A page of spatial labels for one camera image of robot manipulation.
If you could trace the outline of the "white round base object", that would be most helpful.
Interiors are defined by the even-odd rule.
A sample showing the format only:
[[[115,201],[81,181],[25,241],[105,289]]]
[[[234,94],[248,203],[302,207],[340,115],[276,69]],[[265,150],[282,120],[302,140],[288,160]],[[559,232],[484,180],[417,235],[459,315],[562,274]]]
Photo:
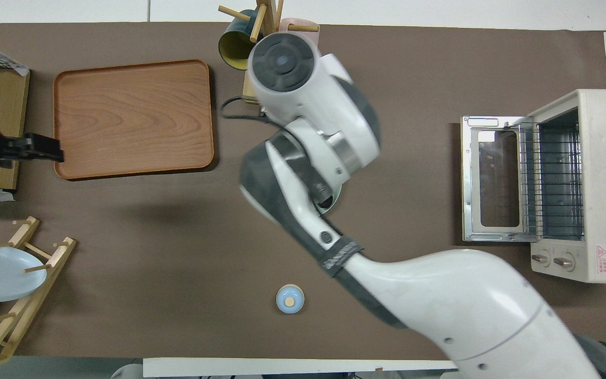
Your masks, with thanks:
[[[127,364],[117,369],[110,379],[145,379],[143,364]]]

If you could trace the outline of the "pink mug with print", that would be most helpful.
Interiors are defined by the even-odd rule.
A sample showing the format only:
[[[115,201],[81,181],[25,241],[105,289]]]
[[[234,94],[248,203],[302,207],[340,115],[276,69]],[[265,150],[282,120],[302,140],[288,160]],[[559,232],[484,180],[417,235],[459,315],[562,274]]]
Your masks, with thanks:
[[[320,25],[310,20],[293,17],[282,18],[277,31],[293,32],[298,36],[307,38],[315,47],[318,47]]]

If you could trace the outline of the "toaster oven glass door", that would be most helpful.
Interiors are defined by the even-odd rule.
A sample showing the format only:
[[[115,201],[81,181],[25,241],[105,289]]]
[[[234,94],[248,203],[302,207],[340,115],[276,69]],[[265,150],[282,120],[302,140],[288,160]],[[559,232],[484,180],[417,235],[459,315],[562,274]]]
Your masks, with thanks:
[[[528,218],[527,116],[461,118],[462,239],[536,242]]]

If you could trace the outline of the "dark green mug yellow inside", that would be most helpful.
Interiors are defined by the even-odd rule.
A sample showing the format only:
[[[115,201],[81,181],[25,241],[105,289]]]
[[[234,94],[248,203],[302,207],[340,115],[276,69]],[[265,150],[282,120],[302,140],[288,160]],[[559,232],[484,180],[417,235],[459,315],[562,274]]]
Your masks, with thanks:
[[[217,47],[220,57],[234,69],[246,71],[250,52],[256,45],[250,40],[257,16],[257,9],[244,9],[241,14],[249,19],[235,17],[219,39]]]

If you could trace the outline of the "brown table mat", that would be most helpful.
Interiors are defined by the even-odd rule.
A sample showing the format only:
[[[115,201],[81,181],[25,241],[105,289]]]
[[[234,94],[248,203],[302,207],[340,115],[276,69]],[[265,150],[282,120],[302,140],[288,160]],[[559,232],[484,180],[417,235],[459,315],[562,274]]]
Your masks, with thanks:
[[[602,32],[323,25],[377,111],[378,158],[342,189],[328,218],[375,261],[464,247],[464,115],[527,115],[574,89],[606,88]],[[41,224],[34,245],[77,246],[19,355],[444,360],[421,334],[377,319],[239,190],[244,153],[274,128],[214,120],[211,171],[68,182],[48,161],[20,166],[0,202]],[[284,285],[305,304],[284,314]]]

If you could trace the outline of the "wooden serving tray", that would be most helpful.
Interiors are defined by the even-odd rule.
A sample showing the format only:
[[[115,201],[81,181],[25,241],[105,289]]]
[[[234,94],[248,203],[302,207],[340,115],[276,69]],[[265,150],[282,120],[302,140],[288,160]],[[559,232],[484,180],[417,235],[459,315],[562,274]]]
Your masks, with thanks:
[[[202,60],[64,71],[54,137],[68,181],[202,171],[216,160],[211,72]]]

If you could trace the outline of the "wooden dish rack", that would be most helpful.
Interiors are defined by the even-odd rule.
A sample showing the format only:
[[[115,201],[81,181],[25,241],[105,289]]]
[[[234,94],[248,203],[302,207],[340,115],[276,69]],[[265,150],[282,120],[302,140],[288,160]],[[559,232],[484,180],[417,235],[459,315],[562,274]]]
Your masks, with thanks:
[[[76,240],[66,237],[62,242],[55,243],[55,251],[49,254],[31,244],[32,236],[40,224],[38,219],[29,216],[25,220],[14,221],[14,224],[19,226],[18,231],[9,239],[9,242],[0,243],[0,247],[14,247],[38,257],[43,265],[25,269],[25,272],[31,273],[45,269],[47,278],[44,284],[33,293],[18,300],[0,302],[0,365],[5,364],[14,355],[77,244]]]

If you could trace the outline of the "wooden mug tree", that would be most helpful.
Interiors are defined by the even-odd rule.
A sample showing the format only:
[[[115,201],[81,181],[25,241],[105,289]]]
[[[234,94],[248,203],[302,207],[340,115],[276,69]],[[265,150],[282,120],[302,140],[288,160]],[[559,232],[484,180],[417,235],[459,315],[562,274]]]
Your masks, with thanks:
[[[257,9],[258,13],[256,16],[254,28],[252,29],[250,40],[252,42],[257,43],[261,41],[265,36],[277,32],[279,22],[283,18],[282,8],[284,6],[284,0],[255,0],[255,2],[255,9]],[[241,14],[240,11],[230,9],[229,7],[223,5],[220,5],[217,9],[222,14],[229,15],[233,19],[235,17],[240,18],[242,20],[249,19],[246,15]]]

